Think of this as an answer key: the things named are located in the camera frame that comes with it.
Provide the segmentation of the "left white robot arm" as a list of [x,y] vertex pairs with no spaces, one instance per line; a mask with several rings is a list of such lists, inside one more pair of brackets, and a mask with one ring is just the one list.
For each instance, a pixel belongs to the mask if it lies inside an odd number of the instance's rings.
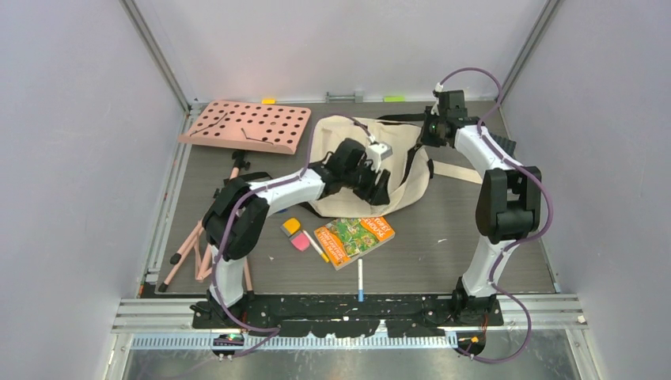
[[349,188],[373,206],[389,203],[390,172],[382,162],[392,156],[384,142],[363,146],[344,139],[319,160],[284,177],[259,183],[232,179],[218,194],[202,225],[214,247],[210,293],[212,317],[232,328],[242,318],[244,259],[255,248],[267,217],[300,203],[321,200]]

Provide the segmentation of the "cream canvas backpack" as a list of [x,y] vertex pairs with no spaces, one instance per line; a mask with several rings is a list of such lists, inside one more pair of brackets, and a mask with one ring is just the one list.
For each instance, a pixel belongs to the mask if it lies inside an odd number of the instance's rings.
[[232,180],[217,199],[223,215],[264,220],[298,205],[321,218],[391,214],[417,203],[437,174],[481,184],[473,169],[429,158],[422,129],[401,115],[382,120],[336,115],[317,122],[307,164],[265,183]]

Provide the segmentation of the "orange paperback book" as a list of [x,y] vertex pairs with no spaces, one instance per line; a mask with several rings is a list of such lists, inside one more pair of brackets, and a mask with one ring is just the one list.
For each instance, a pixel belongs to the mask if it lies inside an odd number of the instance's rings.
[[383,217],[337,218],[314,230],[314,235],[338,271],[393,239],[396,232]]

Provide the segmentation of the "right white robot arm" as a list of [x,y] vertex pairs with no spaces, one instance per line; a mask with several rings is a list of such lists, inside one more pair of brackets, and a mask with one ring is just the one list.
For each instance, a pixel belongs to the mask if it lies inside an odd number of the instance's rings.
[[479,118],[468,115],[463,91],[438,86],[433,94],[436,101],[425,110],[419,141],[456,149],[482,180],[476,204],[480,239],[450,302],[454,319],[471,325],[492,311],[510,254],[540,224],[541,173],[514,159],[514,142],[491,134]]

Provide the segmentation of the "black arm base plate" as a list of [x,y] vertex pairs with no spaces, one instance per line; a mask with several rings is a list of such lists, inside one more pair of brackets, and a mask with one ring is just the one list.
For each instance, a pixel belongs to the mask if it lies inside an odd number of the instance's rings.
[[454,309],[448,294],[261,294],[224,311],[213,296],[190,306],[194,329],[241,328],[250,336],[355,338],[386,328],[391,337],[438,336],[443,328],[480,331],[503,324],[498,301]]

